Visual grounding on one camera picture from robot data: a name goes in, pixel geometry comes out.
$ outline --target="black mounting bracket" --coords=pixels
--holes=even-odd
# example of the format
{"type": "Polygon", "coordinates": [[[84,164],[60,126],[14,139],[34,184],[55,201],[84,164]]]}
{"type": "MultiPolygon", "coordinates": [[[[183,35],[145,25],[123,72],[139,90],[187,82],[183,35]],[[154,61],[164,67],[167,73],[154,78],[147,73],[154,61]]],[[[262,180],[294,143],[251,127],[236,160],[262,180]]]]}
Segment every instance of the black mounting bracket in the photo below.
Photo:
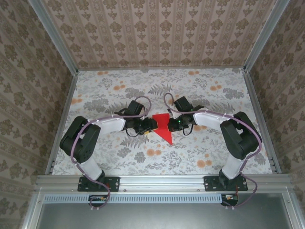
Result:
{"type": "MultiPolygon", "coordinates": [[[[104,177],[103,184],[105,184],[111,192],[118,192],[120,188],[120,177],[104,177]]],[[[79,179],[77,191],[79,192],[106,192],[107,190],[96,183],[91,182],[86,177],[79,179]]]]}
{"type": "Polygon", "coordinates": [[[237,176],[236,178],[230,180],[230,185],[225,189],[219,180],[219,176],[206,176],[203,177],[204,188],[206,192],[215,191],[248,191],[247,181],[242,176],[237,176]]]}

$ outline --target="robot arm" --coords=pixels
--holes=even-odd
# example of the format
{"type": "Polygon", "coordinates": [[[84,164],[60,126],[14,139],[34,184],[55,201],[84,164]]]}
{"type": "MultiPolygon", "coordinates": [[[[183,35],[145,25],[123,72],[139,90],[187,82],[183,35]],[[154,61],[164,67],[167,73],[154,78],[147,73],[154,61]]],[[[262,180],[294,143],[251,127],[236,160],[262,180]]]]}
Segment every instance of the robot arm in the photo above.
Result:
{"type": "MultiPolygon", "coordinates": [[[[188,128],[188,125],[204,125],[222,132],[230,155],[226,164],[219,172],[219,181],[223,187],[227,189],[230,185],[230,180],[239,176],[246,158],[253,154],[259,146],[256,137],[244,125],[231,118],[225,117],[225,115],[208,113],[207,108],[203,106],[194,108],[185,97],[176,100],[174,102],[174,107],[179,112],[196,111],[196,113],[178,114],[173,112],[173,118],[170,119],[168,124],[170,131],[180,131],[184,128],[188,128]]],[[[256,132],[260,141],[262,141],[257,130],[244,112],[238,112],[237,114],[230,116],[246,123],[256,132]]]]}
{"type": "MultiPolygon", "coordinates": [[[[77,141],[73,158],[77,161],[78,167],[80,167],[89,178],[103,183],[105,177],[105,173],[92,157],[99,135],[119,132],[121,130],[126,130],[127,132],[127,129],[129,128],[134,129],[137,134],[143,135],[144,133],[157,128],[155,120],[151,118],[140,118],[142,109],[142,104],[132,100],[128,108],[116,112],[116,116],[110,116],[102,121],[97,121],[95,124],[90,124],[84,129],[81,137],[77,141]]],[[[68,156],[71,156],[72,146],[78,133],[87,123],[88,120],[84,117],[76,117],[62,138],[60,148],[68,156]]]]}

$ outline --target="floral tablecloth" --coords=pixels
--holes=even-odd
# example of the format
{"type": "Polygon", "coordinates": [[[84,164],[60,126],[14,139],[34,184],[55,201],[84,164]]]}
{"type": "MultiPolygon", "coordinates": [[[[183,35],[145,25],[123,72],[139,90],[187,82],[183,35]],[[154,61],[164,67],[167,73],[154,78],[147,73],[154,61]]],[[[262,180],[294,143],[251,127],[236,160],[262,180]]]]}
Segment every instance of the floral tablecloth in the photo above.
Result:
{"type": "MultiPolygon", "coordinates": [[[[75,117],[109,116],[140,95],[151,99],[150,115],[166,113],[165,92],[222,113],[244,111],[258,129],[241,69],[120,70],[79,72],[64,133],[75,117]]],[[[148,107],[145,99],[139,101],[148,107]]],[[[228,155],[220,132],[195,126],[189,136],[174,132],[172,146],[153,132],[135,138],[123,131],[100,135],[93,157],[108,175],[189,175],[218,174],[228,155]]],[[[265,147],[244,172],[272,172],[265,147]]],[[[53,174],[80,172],[59,149],[53,174]]]]}

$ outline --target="purple cable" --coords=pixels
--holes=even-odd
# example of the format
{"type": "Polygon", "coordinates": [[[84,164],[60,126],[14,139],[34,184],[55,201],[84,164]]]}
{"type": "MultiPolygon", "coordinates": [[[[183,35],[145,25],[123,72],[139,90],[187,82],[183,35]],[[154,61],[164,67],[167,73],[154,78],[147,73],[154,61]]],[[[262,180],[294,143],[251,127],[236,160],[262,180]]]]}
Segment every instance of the purple cable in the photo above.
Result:
{"type": "MultiPolygon", "coordinates": [[[[176,112],[176,113],[180,113],[180,114],[195,114],[195,113],[202,113],[202,112],[203,112],[203,111],[200,111],[200,110],[199,110],[199,111],[190,111],[190,112],[181,112],[181,111],[177,111],[177,110],[172,109],[172,108],[167,104],[166,99],[165,99],[165,97],[166,97],[168,94],[172,97],[172,101],[173,101],[173,95],[172,95],[171,93],[169,93],[169,92],[167,92],[167,93],[164,94],[163,100],[164,100],[165,106],[166,106],[168,109],[170,109],[171,111],[176,112]]],[[[249,197],[246,201],[244,201],[243,203],[241,203],[241,204],[235,206],[235,208],[236,208],[236,207],[239,207],[239,206],[245,204],[246,202],[248,202],[248,201],[253,197],[253,195],[256,193],[256,191],[257,191],[257,183],[256,183],[254,180],[252,180],[252,179],[246,177],[246,176],[242,173],[242,170],[244,169],[245,165],[247,164],[247,161],[248,161],[250,158],[252,158],[252,157],[254,157],[255,155],[257,155],[257,154],[262,150],[262,141],[261,141],[261,139],[259,138],[258,134],[255,132],[255,130],[252,129],[252,128],[251,128],[248,124],[246,124],[245,122],[243,122],[243,121],[241,121],[241,120],[239,120],[239,119],[237,119],[237,118],[234,118],[233,116],[230,116],[230,115],[227,115],[227,114],[222,114],[222,113],[215,112],[215,111],[206,110],[206,111],[204,111],[204,112],[207,112],[207,113],[210,113],[210,114],[214,114],[214,115],[223,116],[223,117],[226,117],[226,118],[231,118],[232,120],[234,120],[234,121],[236,121],[236,122],[242,124],[243,126],[245,126],[248,130],[250,130],[250,131],[252,132],[252,134],[255,136],[255,138],[256,138],[256,140],[257,140],[257,142],[258,142],[258,149],[255,151],[255,153],[253,153],[253,154],[251,154],[251,155],[249,155],[249,156],[246,157],[246,160],[243,162],[241,168],[239,169],[239,173],[240,173],[244,178],[246,178],[246,179],[252,181],[252,182],[255,184],[255,189],[253,190],[253,193],[250,195],[250,197],[249,197]]]]}
{"type": "Polygon", "coordinates": [[[107,194],[107,198],[106,198],[105,202],[104,202],[101,206],[99,206],[99,207],[94,207],[94,206],[92,206],[92,199],[91,199],[90,202],[89,202],[89,205],[90,205],[91,209],[94,209],[94,208],[95,208],[95,209],[103,208],[103,207],[108,203],[108,201],[109,201],[109,199],[110,199],[110,189],[109,189],[106,185],[104,185],[103,183],[91,179],[87,174],[85,174],[85,172],[84,172],[83,169],[79,166],[79,164],[77,164],[76,167],[81,171],[81,173],[83,173],[83,175],[84,175],[88,180],[90,180],[90,181],[93,182],[93,183],[102,185],[102,186],[107,190],[107,193],[108,193],[108,194],[107,194]]]}
{"type": "Polygon", "coordinates": [[[136,97],[134,100],[137,101],[137,99],[140,99],[140,98],[145,98],[145,99],[147,99],[148,102],[149,102],[149,108],[148,108],[147,111],[145,112],[145,115],[148,115],[148,113],[149,113],[149,111],[151,110],[151,107],[152,107],[152,102],[151,102],[151,100],[150,100],[148,97],[146,97],[146,96],[144,96],[144,95],[138,96],[138,97],[136,97]]]}

